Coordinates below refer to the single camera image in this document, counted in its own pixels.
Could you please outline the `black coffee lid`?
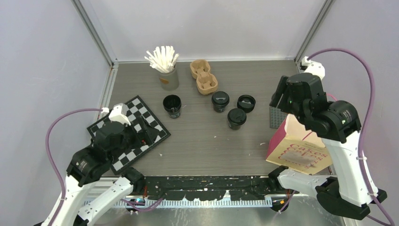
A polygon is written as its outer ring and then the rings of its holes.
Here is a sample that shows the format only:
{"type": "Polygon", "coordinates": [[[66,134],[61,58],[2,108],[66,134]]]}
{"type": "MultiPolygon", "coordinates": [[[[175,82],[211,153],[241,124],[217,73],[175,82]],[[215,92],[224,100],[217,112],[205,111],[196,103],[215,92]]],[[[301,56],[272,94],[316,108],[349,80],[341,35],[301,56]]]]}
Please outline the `black coffee lid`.
{"type": "Polygon", "coordinates": [[[217,91],[212,95],[211,101],[213,105],[226,106],[230,102],[230,97],[224,91],[217,91]]]}
{"type": "Polygon", "coordinates": [[[227,119],[230,123],[243,125],[247,120],[247,114],[240,108],[233,108],[228,112],[227,119]]]}

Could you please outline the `paper bag with pink handles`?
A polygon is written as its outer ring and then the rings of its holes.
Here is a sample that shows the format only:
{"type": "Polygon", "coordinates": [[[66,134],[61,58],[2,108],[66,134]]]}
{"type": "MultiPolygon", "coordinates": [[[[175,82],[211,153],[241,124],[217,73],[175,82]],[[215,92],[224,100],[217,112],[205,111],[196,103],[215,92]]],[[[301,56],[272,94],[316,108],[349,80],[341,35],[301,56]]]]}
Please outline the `paper bag with pink handles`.
{"type": "Polygon", "coordinates": [[[266,161],[287,166],[305,174],[317,174],[333,164],[320,137],[305,130],[296,117],[288,114],[272,136],[266,161]]]}

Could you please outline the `brown cardboard cup carrier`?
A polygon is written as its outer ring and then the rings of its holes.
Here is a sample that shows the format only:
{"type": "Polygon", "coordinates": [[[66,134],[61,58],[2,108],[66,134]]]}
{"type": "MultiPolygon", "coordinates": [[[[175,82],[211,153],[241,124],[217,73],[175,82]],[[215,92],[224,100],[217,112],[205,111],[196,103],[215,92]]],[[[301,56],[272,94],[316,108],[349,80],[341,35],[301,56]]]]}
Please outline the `brown cardboard cup carrier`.
{"type": "Polygon", "coordinates": [[[192,77],[196,80],[196,86],[200,94],[208,95],[218,89],[218,81],[211,73],[211,67],[207,60],[199,59],[190,63],[192,77]]]}

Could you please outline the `single black coffee cup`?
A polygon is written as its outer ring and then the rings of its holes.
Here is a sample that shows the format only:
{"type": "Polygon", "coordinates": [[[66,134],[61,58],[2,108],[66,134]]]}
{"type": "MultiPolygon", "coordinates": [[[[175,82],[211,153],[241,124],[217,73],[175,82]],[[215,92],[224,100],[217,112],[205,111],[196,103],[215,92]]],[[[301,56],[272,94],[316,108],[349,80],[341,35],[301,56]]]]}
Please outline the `single black coffee cup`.
{"type": "Polygon", "coordinates": [[[225,111],[227,105],[223,104],[223,105],[218,105],[218,104],[213,104],[213,109],[215,112],[217,113],[222,113],[225,111]]]}

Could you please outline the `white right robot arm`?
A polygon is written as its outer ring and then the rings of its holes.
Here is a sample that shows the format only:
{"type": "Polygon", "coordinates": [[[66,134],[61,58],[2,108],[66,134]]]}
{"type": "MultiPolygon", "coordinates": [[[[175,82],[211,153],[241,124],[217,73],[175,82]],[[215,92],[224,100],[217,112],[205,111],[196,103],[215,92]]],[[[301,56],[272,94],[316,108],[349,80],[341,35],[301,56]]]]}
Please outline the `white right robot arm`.
{"type": "Polygon", "coordinates": [[[294,115],[306,130],[320,137],[336,171],[334,177],[312,176],[280,166],[268,175],[271,191],[298,191],[316,198],[330,214],[356,220],[369,216],[369,204],[387,198],[384,190],[363,178],[368,168],[359,148],[361,123],[356,108],[344,100],[329,101],[319,76],[282,76],[270,106],[294,115]]]}

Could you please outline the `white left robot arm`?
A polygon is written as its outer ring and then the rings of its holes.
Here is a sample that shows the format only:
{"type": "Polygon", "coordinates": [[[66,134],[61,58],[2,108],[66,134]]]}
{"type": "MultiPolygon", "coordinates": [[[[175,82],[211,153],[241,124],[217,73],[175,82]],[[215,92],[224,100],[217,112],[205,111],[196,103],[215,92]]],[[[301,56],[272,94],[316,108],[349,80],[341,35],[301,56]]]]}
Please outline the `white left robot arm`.
{"type": "Polygon", "coordinates": [[[140,194],[145,188],[144,175],[132,167],[94,201],[83,205],[89,192],[115,160],[115,153],[146,151],[160,134],[157,126],[143,117],[135,123],[127,122],[126,116],[111,117],[98,128],[92,143],[76,152],[67,167],[67,175],[61,181],[62,191],[48,217],[41,226],[92,226],[123,197],[140,194]]]}

